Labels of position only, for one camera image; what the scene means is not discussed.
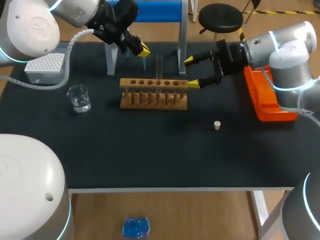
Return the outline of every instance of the blue cloth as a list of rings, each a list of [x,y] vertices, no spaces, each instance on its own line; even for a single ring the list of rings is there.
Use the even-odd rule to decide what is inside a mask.
[[[127,217],[123,224],[122,236],[130,239],[145,239],[149,236],[150,224],[147,217]]]
[[[139,13],[136,23],[181,23],[181,1],[137,1]]]

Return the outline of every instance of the white perforated box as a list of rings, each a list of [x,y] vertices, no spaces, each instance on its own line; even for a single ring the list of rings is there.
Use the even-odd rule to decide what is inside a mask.
[[[64,43],[59,43],[52,53],[34,59],[25,66],[25,73],[31,84],[56,85],[65,77],[65,53],[67,49]]]
[[[50,53],[29,61],[24,71],[33,74],[58,74],[61,71],[64,60],[64,53]]]

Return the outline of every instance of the yellow warning tape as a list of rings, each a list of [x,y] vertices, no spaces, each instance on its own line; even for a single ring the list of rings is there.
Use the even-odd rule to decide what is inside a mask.
[[[245,14],[249,14],[251,11],[244,11]],[[252,14],[320,14],[320,11],[267,11],[256,10]]]
[[[242,27],[240,27],[240,29],[238,30],[238,35],[240,38],[240,41],[243,42],[246,40],[245,34],[244,34],[244,30],[242,29]]]

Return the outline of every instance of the robotic arm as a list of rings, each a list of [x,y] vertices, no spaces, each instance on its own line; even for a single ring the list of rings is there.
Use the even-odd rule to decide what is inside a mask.
[[[191,81],[190,87],[218,85],[223,76],[242,72],[246,66],[260,69],[270,65],[275,95],[284,111],[320,110],[320,81],[313,79],[309,64],[309,54],[317,48],[317,37],[309,22],[269,31],[241,43],[220,40],[216,46],[216,50],[192,55],[184,62],[186,66],[206,59],[213,62],[214,75]]]
[[[0,67],[26,63],[53,51],[60,31],[52,14],[76,28],[87,26],[107,44],[135,56],[150,52],[127,28],[138,15],[133,0],[111,5],[105,0],[4,0],[0,3]]]

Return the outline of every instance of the blue object on floor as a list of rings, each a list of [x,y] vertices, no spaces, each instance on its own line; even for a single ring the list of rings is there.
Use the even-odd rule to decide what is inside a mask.
[[[129,239],[145,239],[149,236],[150,224],[147,217],[127,217],[122,228],[122,236]]]

